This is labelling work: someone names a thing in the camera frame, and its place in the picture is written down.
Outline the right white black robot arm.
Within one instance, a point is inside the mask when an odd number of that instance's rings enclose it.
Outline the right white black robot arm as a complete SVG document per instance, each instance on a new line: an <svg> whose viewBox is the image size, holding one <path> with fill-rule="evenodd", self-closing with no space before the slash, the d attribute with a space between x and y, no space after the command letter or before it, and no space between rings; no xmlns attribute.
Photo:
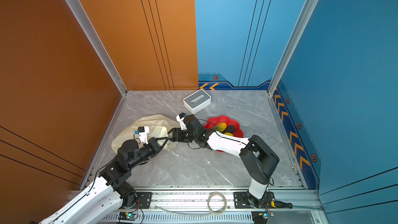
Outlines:
<svg viewBox="0 0 398 224"><path fill-rule="evenodd" d="M239 157L251 176L246 198L251 207L267 207L268 186L279 164L277 154L258 136L244 138L237 121L226 116L210 118L205 125L195 115L176 117L179 128L168 131L172 142L196 143L200 148L216 150Z"/></svg>

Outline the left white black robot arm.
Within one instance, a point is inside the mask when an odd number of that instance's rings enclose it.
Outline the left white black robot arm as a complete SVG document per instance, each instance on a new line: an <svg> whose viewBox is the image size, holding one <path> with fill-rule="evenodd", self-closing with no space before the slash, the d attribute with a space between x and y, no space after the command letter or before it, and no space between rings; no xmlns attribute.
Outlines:
<svg viewBox="0 0 398 224"><path fill-rule="evenodd" d="M41 223L94 224L120 207L139 207L136 190L126 180L135 167L154 158L168 140L151 138L142 147L137 140L125 141L85 190Z"/></svg>

